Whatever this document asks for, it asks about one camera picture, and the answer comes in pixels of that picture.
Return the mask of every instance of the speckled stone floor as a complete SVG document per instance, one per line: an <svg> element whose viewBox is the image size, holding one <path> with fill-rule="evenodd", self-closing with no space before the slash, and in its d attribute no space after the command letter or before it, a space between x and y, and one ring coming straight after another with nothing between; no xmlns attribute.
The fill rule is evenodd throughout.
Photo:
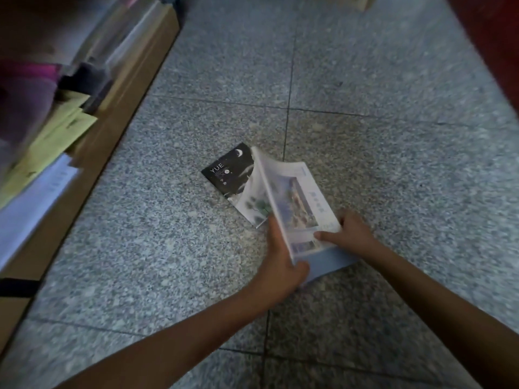
<svg viewBox="0 0 519 389"><path fill-rule="evenodd" d="M334 209L519 331L519 123L444 0L193 0L0 371L51 388L235 292L265 250L200 170L240 142L305 161ZM175 388L473 388L356 264Z"/></svg>

